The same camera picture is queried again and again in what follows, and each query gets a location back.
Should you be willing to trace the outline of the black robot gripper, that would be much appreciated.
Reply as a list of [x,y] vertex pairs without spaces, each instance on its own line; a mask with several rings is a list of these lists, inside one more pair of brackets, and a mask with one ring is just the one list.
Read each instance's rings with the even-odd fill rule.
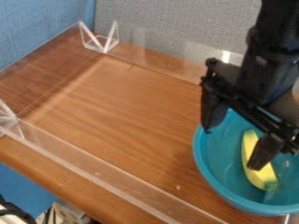
[[205,134],[232,109],[264,134],[284,141],[279,151],[299,152],[299,103],[292,90],[299,79],[299,29],[255,26],[239,66],[205,60],[201,77],[200,124]]

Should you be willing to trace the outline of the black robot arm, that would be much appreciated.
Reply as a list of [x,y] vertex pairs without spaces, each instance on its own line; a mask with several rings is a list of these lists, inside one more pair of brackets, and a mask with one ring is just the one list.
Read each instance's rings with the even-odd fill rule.
[[299,153],[299,0],[261,0],[240,66],[205,60],[200,124],[219,126],[229,109],[261,131],[247,167],[260,170],[279,153]]

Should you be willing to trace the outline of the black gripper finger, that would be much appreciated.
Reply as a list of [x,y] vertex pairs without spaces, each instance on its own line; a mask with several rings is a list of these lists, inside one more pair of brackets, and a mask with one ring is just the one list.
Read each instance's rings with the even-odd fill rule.
[[276,134],[264,134],[256,142],[247,167],[253,171],[260,171],[272,161],[283,146],[284,141]]

